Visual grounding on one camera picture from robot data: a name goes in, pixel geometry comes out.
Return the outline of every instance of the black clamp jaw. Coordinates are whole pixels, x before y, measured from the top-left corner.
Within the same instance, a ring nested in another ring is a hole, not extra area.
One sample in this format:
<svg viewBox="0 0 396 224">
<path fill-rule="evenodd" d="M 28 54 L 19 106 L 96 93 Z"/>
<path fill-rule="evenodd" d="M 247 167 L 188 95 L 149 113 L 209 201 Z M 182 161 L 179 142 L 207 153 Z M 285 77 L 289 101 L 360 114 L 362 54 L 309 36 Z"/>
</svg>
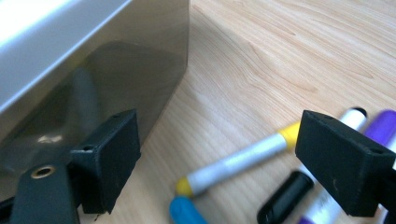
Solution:
<svg viewBox="0 0 396 224">
<path fill-rule="evenodd" d="M 378 204 L 396 214 L 396 154 L 338 119 L 305 111 L 296 155 L 343 210 L 373 217 Z"/>
<path fill-rule="evenodd" d="M 0 203 L 0 223 L 79 223 L 84 213 L 111 213 L 140 158 L 135 110 L 109 118 L 66 161 L 25 172 L 15 198 Z"/>
</svg>

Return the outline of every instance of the wooden table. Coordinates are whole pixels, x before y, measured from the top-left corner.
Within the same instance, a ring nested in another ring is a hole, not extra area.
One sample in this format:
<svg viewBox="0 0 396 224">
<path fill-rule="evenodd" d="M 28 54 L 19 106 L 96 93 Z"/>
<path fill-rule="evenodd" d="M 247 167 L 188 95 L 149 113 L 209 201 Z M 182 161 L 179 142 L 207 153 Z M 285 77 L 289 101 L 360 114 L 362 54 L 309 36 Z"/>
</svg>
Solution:
<svg viewBox="0 0 396 224">
<path fill-rule="evenodd" d="M 291 124 L 304 109 L 339 117 L 358 105 L 371 118 L 396 109 L 395 57 L 391 1 L 191 0 L 187 73 L 113 213 L 96 223 L 171 223 L 180 177 Z M 209 223 L 256 223 L 299 164 L 293 153 L 280 154 L 193 202 Z M 295 223 L 314 197 L 285 223 Z M 337 223 L 370 220 L 343 214 Z"/>
</svg>

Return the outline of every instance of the silver metal box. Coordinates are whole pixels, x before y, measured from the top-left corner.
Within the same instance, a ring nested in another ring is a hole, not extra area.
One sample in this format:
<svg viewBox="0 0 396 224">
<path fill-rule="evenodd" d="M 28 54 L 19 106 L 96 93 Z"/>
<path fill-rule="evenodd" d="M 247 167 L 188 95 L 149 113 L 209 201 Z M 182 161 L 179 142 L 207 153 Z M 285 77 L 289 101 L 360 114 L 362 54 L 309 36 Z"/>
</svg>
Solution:
<svg viewBox="0 0 396 224">
<path fill-rule="evenodd" d="M 144 141 L 187 66 L 188 0 L 3 0 L 0 21 L 0 201 L 112 114 Z"/>
</svg>

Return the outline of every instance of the yellow marker cap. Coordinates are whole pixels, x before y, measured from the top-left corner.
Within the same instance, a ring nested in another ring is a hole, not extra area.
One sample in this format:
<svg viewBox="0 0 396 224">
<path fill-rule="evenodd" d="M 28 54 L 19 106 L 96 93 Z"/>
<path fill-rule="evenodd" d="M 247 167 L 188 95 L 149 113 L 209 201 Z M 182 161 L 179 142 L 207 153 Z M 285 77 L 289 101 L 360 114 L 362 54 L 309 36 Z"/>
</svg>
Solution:
<svg viewBox="0 0 396 224">
<path fill-rule="evenodd" d="M 188 198 L 193 196 L 192 189 L 191 189 L 191 186 L 189 183 L 189 179 L 187 179 L 187 177 L 183 177 L 177 181 L 176 194 L 183 195 Z"/>
<path fill-rule="evenodd" d="M 299 130 L 300 130 L 300 121 L 293 123 L 290 126 L 278 131 L 285 138 L 286 143 L 288 144 L 288 150 L 296 146 Z"/>
</svg>

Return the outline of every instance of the metal grommet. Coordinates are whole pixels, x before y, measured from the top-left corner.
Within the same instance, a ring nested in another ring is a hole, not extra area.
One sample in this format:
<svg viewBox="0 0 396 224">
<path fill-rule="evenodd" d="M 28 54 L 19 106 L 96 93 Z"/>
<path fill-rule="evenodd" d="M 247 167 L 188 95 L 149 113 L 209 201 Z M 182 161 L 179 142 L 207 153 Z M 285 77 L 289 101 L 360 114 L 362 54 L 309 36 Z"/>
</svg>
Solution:
<svg viewBox="0 0 396 224">
<path fill-rule="evenodd" d="M 32 172 L 31 177 L 33 179 L 41 179 L 41 178 L 47 177 L 49 175 L 52 175 L 55 172 L 55 170 L 56 170 L 55 166 L 45 165 L 45 166 L 35 169 Z"/>
</svg>

